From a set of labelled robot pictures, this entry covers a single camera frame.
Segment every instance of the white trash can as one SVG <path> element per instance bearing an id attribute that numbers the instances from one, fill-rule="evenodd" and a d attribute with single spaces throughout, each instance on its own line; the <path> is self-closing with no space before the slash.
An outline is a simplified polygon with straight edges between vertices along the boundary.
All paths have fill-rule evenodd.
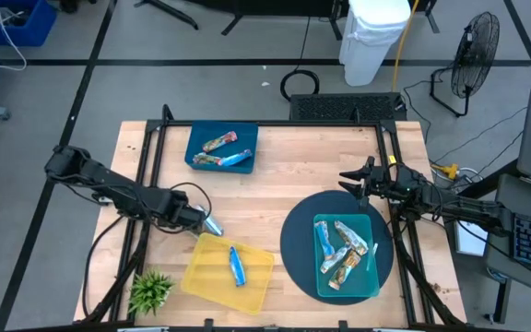
<path id="1" fill-rule="evenodd" d="M 349 0 L 339 63 L 345 66 L 350 86 L 372 82 L 410 15 L 408 0 Z"/>

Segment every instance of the fan stand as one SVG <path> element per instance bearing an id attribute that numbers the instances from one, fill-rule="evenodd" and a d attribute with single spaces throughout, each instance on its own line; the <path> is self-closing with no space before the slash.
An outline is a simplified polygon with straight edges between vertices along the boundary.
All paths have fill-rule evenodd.
<path id="1" fill-rule="evenodd" d="M 434 71 L 433 73 L 431 73 L 431 88 L 430 88 L 430 96 L 437 102 L 439 102 L 443 107 L 446 108 L 446 110 L 452 112 L 456 117 L 461 117 L 461 116 L 465 116 L 468 114 L 468 104 L 470 102 L 470 93 L 472 92 L 472 88 L 470 87 L 466 87 L 465 88 L 465 94 L 466 94 L 466 97 L 465 97 L 465 112 L 464 113 L 459 113 L 457 112 L 455 109 L 453 109 L 452 107 L 450 107 L 450 105 L 448 105 L 447 103 L 441 101 L 438 97 L 435 96 L 435 94 L 433 93 L 433 89 L 434 89 L 434 86 L 435 86 L 435 76 L 436 74 L 441 74 L 443 73 L 444 71 L 446 70 L 452 70 L 451 67 L 447 67 L 447 68 L 443 68 L 443 69 L 438 69 L 436 71 Z"/>

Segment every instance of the fan grille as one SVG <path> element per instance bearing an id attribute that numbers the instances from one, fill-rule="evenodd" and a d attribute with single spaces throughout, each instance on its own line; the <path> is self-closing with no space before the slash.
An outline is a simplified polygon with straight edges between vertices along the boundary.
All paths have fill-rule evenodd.
<path id="1" fill-rule="evenodd" d="M 489 12 L 475 16 L 462 36 L 452 64 L 452 92 L 475 94 L 485 82 L 497 52 L 499 20 Z"/>

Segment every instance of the potted plant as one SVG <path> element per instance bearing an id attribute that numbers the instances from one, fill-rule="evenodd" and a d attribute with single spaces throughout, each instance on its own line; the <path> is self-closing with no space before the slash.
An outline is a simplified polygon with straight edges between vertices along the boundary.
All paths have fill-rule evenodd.
<path id="1" fill-rule="evenodd" d="M 148 314 L 153 311 L 157 314 L 159 309 L 167 300 L 171 287 L 175 282 L 170 277 L 165 277 L 158 271 L 149 270 L 142 276 L 135 276 L 135 283 L 130 289 L 130 310 L 137 314 Z"/>

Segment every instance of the blue container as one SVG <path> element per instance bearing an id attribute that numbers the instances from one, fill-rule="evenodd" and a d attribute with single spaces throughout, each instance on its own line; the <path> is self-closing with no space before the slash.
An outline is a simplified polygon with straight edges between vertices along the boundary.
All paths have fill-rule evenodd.
<path id="1" fill-rule="evenodd" d="M 234 166 L 218 166 L 214 164 L 194 164 L 194 155 L 203 152 L 202 146 L 209 140 L 221 137 L 229 131 L 237 134 L 235 142 L 210 151 L 208 154 L 216 157 L 228 157 L 246 148 L 252 151 L 253 156 Z M 216 172 L 237 172 L 249 174 L 254 170 L 255 147 L 257 147 L 257 125 L 244 123 L 225 123 L 218 121 L 194 121 L 192 133 L 188 140 L 188 148 L 185 151 L 185 162 L 195 170 Z"/>
<path id="2" fill-rule="evenodd" d="M 341 285 L 339 290 L 334 290 L 329 286 L 329 279 L 337 271 L 346 259 L 335 264 L 327 273 L 321 272 L 321 264 L 325 260 L 323 247 L 317 232 L 314 230 L 314 224 L 318 221 L 327 221 L 327 230 L 329 231 L 329 242 L 336 250 L 346 245 L 345 241 L 337 232 L 334 225 L 336 220 L 344 223 L 356 232 L 362 240 L 368 244 L 368 253 L 360 258 L 360 262 L 349 273 L 348 279 Z M 374 250 L 374 239 L 372 238 L 372 222 L 368 215 L 325 215 L 319 214 L 314 216 L 313 220 L 314 235 L 314 273 L 317 281 L 317 293 L 321 297 L 374 297 L 380 292 L 378 283 L 378 271 L 376 269 L 376 259 L 372 254 Z"/>
<path id="3" fill-rule="evenodd" d="M 45 0 L 0 0 L 0 8 L 10 6 L 31 8 L 26 24 L 6 27 L 9 38 L 16 46 L 42 46 L 56 19 L 56 11 Z M 0 45 L 9 45 L 0 27 Z"/>

